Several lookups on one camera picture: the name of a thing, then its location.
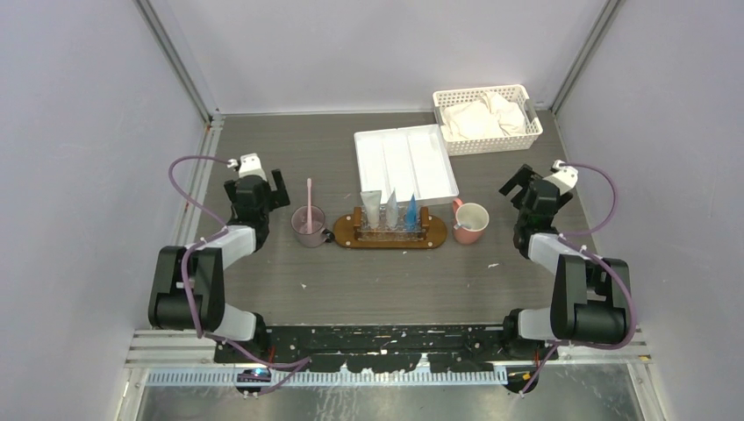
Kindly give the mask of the blue toothpaste tube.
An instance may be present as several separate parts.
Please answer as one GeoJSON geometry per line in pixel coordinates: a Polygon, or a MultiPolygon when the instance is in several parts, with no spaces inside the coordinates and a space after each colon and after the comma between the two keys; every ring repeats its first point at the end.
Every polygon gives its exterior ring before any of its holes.
{"type": "Polygon", "coordinates": [[[410,202],[404,214],[404,228],[407,232],[415,232],[417,230],[417,218],[418,207],[416,203],[416,197],[414,194],[412,194],[410,202]]]}

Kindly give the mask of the oval wooden tray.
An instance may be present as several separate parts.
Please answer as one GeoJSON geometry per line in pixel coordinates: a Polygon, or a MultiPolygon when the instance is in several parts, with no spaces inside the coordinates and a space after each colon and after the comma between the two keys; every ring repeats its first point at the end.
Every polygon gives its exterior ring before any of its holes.
{"type": "Polygon", "coordinates": [[[368,223],[362,207],[354,207],[333,225],[335,242],[349,249],[423,249],[442,246],[447,240],[448,227],[444,221],[429,213],[427,207],[419,210],[413,230],[407,230],[402,218],[395,229],[389,229],[381,218],[377,228],[368,223]]]}

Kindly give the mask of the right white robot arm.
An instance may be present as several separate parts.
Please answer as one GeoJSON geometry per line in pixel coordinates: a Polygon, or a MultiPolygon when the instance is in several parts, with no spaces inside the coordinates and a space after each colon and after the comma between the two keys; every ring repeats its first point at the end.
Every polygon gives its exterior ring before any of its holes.
{"type": "Polygon", "coordinates": [[[554,218],[573,197],[579,165],[554,162],[547,176],[522,165],[499,192],[511,195],[517,210],[513,245],[521,256],[554,277],[551,303],[541,309],[514,309],[504,318],[501,348],[523,360],[536,341],[574,342],[615,349],[635,332],[629,267],[569,243],[554,218]]]}

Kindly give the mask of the pink mug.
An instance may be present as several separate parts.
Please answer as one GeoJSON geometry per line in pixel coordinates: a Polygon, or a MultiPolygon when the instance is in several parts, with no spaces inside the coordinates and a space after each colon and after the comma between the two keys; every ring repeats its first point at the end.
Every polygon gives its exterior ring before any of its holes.
{"type": "Polygon", "coordinates": [[[478,203],[465,203],[460,198],[452,202],[454,213],[454,226],[458,222],[468,224],[470,229],[455,229],[453,226],[454,239],[462,245],[476,243],[489,225],[489,212],[478,203]]]}

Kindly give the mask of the orange cap toothpaste tube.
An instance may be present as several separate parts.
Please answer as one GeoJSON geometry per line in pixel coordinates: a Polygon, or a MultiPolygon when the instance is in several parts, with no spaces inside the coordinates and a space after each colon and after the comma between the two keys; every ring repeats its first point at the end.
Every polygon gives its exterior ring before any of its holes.
{"type": "Polygon", "coordinates": [[[364,206],[367,224],[370,229],[376,230],[380,225],[380,204],[382,199],[381,190],[367,190],[360,193],[364,206]]]}

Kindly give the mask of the clear glass holder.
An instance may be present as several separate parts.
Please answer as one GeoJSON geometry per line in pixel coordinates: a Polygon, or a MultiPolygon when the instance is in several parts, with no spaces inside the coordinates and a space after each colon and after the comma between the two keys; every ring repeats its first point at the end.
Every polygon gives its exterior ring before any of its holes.
{"type": "Polygon", "coordinates": [[[361,228],[361,240],[367,242],[406,242],[406,241],[419,241],[422,240],[419,237],[419,216],[417,218],[417,230],[415,232],[407,232],[404,228],[404,214],[406,207],[399,207],[399,219],[397,228],[390,231],[385,226],[385,207],[380,209],[380,225],[376,230],[369,228],[367,224],[367,218],[363,207],[363,224],[361,228]]]}

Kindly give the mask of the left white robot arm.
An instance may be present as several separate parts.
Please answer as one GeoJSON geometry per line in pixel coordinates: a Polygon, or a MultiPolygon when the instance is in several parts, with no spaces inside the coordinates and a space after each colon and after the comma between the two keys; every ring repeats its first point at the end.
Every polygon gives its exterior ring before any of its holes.
{"type": "Polygon", "coordinates": [[[197,319],[204,334],[236,341],[235,351],[245,361],[257,363],[268,355],[262,316],[226,302],[224,272],[263,247],[269,236],[270,212],[290,204],[281,170],[271,174],[275,189],[260,175],[224,183],[231,218],[215,239],[164,246],[159,251],[148,305],[151,326],[192,330],[197,319]]]}

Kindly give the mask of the white toothpaste tube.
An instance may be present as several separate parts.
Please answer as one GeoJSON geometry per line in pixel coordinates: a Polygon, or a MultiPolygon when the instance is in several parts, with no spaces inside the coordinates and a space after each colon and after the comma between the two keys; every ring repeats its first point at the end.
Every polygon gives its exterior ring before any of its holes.
{"type": "Polygon", "coordinates": [[[387,203],[385,204],[385,226],[388,230],[393,231],[397,228],[399,219],[399,209],[397,205],[396,191],[393,189],[390,193],[387,203]]]}

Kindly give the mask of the white plastic tray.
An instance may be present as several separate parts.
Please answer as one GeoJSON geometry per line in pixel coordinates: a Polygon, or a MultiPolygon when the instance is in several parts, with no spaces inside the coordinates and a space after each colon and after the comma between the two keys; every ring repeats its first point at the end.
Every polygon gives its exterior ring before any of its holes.
{"type": "Polygon", "coordinates": [[[395,193],[421,206],[450,204],[460,195],[440,127],[418,125],[354,134],[362,191],[379,190],[381,203],[395,193]]]}

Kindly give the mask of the purple mug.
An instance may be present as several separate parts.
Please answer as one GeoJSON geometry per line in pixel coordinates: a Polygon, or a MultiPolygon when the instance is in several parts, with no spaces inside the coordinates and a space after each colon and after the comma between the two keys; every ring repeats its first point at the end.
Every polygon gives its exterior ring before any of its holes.
{"type": "Polygon", "coordinates": [[[335,241],[334,233],[326,227],[326,215],[317,206],[307,205],[296,209],[291,216],[291,227],[297,241],[314,248],[335,241]]]}

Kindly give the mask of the brown wooden block back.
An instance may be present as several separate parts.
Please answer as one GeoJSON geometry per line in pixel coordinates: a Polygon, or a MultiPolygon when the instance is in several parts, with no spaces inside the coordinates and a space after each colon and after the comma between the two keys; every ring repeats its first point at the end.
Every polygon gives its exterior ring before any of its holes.
{"type": "Polygon", "coordinates": [[[422,240],[426,240],[429,228],[430,228],[431,217],[427,206],[422,206],[419,210],[419,234],[418,236],[422,240]]]}

